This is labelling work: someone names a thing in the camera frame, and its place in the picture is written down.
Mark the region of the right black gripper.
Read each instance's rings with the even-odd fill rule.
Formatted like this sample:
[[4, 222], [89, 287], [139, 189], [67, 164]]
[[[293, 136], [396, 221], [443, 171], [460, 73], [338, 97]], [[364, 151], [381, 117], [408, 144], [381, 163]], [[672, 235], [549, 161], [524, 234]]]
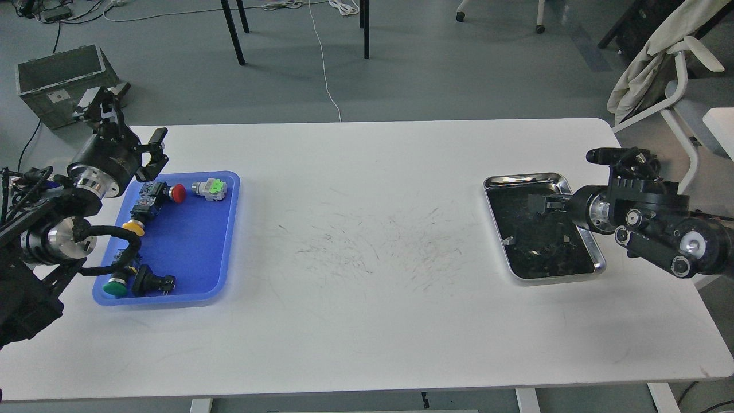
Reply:
[[573, 195], [551, 193], [533, 194], [527, 196], [527, 209], [530, 214], [551, 214], [567, 212], [574, 225], [590, 232], [600, 233], [590, 217], [590, 207], [593, 199], [603, 193], [603, 186], [582, 186]]

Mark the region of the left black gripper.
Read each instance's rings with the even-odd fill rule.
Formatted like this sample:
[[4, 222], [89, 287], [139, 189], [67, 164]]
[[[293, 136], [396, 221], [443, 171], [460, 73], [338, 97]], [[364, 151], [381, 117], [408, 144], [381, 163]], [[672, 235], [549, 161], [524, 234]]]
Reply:
[[[136, 173], [140, 182], [154, 181], [169, 158], [163, 153], [167, 127], [157, 128], [147, 144], [141, 144], [125, 124], [121, 99], [131, 84], [114, 87], [92, 87], [84, 92], [73, 111], [73, 120], [83, 121], [93, 133], [67, 167], [74, 183], [82, 180], [101, 181], [102, 198], [117, 198], [125, 193]], [[150, 160], [142, 165], [142, 155]]]

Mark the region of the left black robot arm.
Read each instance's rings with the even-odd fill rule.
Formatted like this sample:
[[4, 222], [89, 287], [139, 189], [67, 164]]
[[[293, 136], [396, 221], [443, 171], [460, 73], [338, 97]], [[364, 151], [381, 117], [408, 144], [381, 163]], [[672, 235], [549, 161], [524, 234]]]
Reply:
[[147, 143], [125, 123], [121, 99], [128, 82], [84, 92], [73, 118], [93, 133], [67, 167], [26, 172], [2, 169], [1, 343], [32, 339], [60, 318], [60, 295], [75, 275], [112, 274], [123, 263], [85, 267], [96, 238], [125, 240], [122, 262], [141, 246], [139, 235], [114, 225], [92, 225], [104, 198], [117, 198], [133, 180], [152, 181], [167, 165], [166, 128]]

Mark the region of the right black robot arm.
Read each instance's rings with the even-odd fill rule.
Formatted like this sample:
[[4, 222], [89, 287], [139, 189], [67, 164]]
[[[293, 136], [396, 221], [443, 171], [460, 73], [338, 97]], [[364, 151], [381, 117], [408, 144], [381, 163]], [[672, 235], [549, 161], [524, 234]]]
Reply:
[[613, 235], [628, 257], [641, 257], [679, 279], [732, 277], [732, 219], [689, 209], [676, 181], [660, 176], [646, 149], [597, 148], [589, 163], [609, 167], [607, 185], [587, 185], [571, 195], [530, 195], [534, 214], [563, 212], [579, 228]]

